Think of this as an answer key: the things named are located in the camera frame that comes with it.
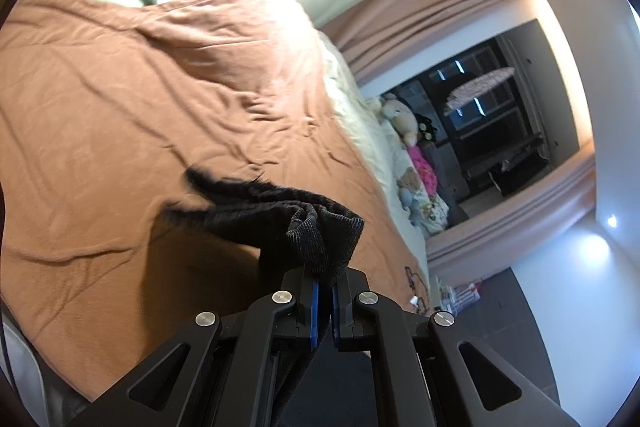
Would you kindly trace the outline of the black denim pants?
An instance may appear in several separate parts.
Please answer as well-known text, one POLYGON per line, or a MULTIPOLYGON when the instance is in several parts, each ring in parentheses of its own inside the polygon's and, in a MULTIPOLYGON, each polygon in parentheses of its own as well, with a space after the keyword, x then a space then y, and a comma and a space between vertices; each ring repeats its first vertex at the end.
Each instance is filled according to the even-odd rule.
POLYGON ((167 207, 162 216, 175 225, 257 248, 258 283, 264 291, 277 289, 294 269, 304 269, 322 284, 335 283, 345 272, 364 221, 339 202, 259 180, 215 179, 196 168, 184 175, 209 205, 199 210, 167 207))

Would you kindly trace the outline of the striped bag on cabinet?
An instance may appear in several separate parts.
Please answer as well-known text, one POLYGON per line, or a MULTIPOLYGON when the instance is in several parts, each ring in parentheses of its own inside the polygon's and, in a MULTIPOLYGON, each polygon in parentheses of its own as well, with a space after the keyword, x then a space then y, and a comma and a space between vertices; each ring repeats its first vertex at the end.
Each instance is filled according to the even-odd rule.
POLYGON ((452 307, 454 311, 460 313, 461 311, 474 305, 482 298, 483 282, 481 280, 475 280, 470 283, 459 285, 454 288, 454 304, 452 307))

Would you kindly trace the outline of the grey blue plush toy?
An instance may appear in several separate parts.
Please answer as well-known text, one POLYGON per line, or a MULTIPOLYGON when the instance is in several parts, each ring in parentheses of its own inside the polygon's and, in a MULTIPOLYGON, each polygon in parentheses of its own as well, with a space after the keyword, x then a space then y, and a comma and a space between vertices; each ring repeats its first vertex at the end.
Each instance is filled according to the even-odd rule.
POLYGON ((423 208, 419 198, 420 195, 421 185, 419 183, 398 183, 398 196, 402 208, 408 211, 409 221, 414 227, 418 227, 423 220, 423 208))

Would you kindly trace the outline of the pink garment on bed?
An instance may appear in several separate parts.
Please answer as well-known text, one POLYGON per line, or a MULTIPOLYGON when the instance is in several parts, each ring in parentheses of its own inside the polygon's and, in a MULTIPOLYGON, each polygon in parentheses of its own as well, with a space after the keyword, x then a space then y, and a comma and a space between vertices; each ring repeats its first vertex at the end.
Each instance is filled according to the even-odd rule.
POLYGON ((421 150, 416 145, 407 148, 409 157, 412 160, 413 167, 416 169, 421 179, 425 191, 428 195, 433 196, 437 193, 438 180, 436 173, 431 164, 424 158, 421 150))

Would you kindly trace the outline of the pink curtain right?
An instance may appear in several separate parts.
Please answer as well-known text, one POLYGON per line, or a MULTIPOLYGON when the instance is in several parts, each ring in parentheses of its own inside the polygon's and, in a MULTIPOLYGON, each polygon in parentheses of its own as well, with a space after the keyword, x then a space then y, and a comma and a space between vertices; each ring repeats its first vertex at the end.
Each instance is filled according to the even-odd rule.
POLYGON ((564 233, 596 207, 588 144, 544 179, 427 239, 428 271, 451 286, 488 279, 564 233))

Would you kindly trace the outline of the pink curtain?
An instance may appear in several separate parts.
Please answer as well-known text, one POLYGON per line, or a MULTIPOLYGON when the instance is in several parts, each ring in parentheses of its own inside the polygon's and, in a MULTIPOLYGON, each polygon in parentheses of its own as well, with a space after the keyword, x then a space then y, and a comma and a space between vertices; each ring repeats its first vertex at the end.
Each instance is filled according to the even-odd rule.
POLYGON ((564 233, 596 207, 588 144, 544 179, 427 239, 428 271, 451 286, 488 279, 564 233))
POLYGON ((363 0, 321 27, 359 84, 512 0, 363 0))

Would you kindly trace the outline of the cream plush toy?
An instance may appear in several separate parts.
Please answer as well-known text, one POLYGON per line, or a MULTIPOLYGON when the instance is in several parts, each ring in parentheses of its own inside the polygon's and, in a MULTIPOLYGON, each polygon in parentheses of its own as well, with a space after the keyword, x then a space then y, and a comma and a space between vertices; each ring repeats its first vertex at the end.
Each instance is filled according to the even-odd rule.
POLYGON ((419 124, 416 116, 393 93, 387 93, 383 96, 382 114, 390 122, 405 146, 413 147, 418 144, 419 124))

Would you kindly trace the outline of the floral hanging garment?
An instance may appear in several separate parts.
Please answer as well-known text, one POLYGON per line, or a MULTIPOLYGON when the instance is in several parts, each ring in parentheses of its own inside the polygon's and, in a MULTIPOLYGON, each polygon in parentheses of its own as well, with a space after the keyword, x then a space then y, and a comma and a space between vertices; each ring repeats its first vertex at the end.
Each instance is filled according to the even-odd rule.
POLYGON ((499 84, 509 80, 514 75, 514 72, 514 67, 503 67, 465 81, 465 83, 454 88, 454 90, 448 94, 446 104, 444 105, 444 114, 449 115, 457 112, 458 109, 472 102, 474 98, 484 95, 492 89, 495 89, 499 84))

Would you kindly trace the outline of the brown bed blanket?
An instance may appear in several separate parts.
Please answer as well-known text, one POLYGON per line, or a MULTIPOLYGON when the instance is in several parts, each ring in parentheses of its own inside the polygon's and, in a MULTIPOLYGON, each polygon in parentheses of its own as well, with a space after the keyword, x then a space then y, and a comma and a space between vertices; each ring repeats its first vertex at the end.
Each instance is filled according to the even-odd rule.
MULTIPOLYGON (((248 150, 277 122, 256 2, 20 0, 2 26, 2 298, 86 399, 196 314, 238 312, 257 295, 255 248, 162 216, 205 206, 190 167, 295 187, 254 171, 248 150)), ((400 249, 367 239, 349 209, 364 221, 352 266, 426 312, 425 277, 390 260, 400 249)))

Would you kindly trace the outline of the pink curtain left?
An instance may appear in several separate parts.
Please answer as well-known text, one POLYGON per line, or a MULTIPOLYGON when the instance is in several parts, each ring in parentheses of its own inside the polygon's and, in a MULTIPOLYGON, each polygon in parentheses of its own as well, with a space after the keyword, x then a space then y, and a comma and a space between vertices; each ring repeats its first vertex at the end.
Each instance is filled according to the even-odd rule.
POLYGON ((321 27, 359 84, 512 0, 363 0, 321 27))

